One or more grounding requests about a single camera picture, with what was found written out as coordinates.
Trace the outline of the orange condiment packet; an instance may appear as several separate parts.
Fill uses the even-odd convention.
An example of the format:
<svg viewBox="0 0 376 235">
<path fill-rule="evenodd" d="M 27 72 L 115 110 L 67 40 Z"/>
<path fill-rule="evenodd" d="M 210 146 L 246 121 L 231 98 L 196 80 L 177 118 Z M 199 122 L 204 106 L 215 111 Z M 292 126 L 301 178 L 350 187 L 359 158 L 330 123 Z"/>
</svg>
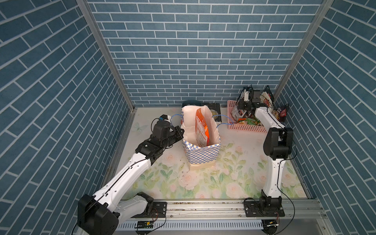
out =
<svg viewBox="0 0 376 235">
<path fill-rule="evenodd" d="M 209 144 L 209 129 L 201 108 L 195 114 L 195 136 L 198 146 L 206 147 Z"/>
</svg>

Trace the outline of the blue checkered paper bag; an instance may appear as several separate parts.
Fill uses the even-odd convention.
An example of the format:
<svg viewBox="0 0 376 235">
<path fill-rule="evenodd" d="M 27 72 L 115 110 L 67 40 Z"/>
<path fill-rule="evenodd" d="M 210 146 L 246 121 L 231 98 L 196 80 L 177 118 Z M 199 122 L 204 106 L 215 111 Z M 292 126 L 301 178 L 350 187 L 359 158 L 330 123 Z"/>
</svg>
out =
<svg viewBox="0 0 376 235">
<path fill-rule="evenodd" d="M 219 155 L 221 140 L 217 123 L 207 106 L 182 108 L 183 149 L 190 170 L 213 167 Z"/>
</svg>

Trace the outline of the black red condiment packet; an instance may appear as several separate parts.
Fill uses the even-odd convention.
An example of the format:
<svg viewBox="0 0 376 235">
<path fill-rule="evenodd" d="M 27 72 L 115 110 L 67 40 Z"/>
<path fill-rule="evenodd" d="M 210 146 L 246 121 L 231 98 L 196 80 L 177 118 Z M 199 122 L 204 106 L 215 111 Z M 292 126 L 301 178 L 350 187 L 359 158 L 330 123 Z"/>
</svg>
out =
<svg viewBox="0 0 376 235">
<path fill-rule="evenodd" d="M 239 122 L 241 118 L 247 117 L 247 104 L 249 101 L 249 88 L 244 87 L 231 111 L 235 122 Z"/>
</svg>

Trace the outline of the cream yellow condiment packet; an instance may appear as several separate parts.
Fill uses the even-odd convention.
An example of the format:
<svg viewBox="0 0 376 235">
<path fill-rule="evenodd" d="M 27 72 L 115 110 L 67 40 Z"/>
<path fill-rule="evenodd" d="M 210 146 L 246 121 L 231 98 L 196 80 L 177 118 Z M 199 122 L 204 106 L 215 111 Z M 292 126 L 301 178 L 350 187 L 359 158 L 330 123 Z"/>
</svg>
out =
<svg viewBox="0 0 376 235">
<path fill-rule="evenodd" d="M 272 98 L 267 92 L 262 92 L 260 94 L 260 99 L 261 102 L 267 105 L 268 108 L 274 109 Z"/>
</svg>

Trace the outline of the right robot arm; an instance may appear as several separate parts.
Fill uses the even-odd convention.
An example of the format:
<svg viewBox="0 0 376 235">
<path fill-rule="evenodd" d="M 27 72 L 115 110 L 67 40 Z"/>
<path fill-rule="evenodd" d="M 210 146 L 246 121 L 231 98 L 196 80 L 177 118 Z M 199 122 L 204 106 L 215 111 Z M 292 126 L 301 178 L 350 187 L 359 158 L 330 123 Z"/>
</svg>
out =
<svg viewBox="0 0 376 235">
<path fill-rule="evenodd" d="M 259 203 L 262 206 L 280 207 L 282 191 L 280 190 L 285 162 L 292 152 L 293 130 L 285 127 L 272 114 L 272 107 L 265 104 L 259 90 L 244 87 L 238 98 L 238 107 L 253 114 L 267 130 L 263 143 L 263 151 L 268 159 L 268 178 Z"/>
</svg>

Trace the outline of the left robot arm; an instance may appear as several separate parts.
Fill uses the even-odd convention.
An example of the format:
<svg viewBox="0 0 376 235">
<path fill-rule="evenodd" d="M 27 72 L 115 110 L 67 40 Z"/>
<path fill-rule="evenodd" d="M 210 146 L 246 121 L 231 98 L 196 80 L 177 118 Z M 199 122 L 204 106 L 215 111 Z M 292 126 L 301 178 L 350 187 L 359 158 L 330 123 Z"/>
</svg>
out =
<svg viewBox="0 0 376 235">
<path fill-rule="evenodd" d="M 121 202 L 135 181 L 163 152 L 183 139 L 184 130 L 171 124 L 171 116 L 161 115 L 155 122 L 150 137 L 139 144 L 126 166 L 94 195 L 85 194 L 79 200 L 76 224 L 87 235 L 111 235 L 119 223 L 155 212 L 154 199 L 143 192 Z"/>
</svg>

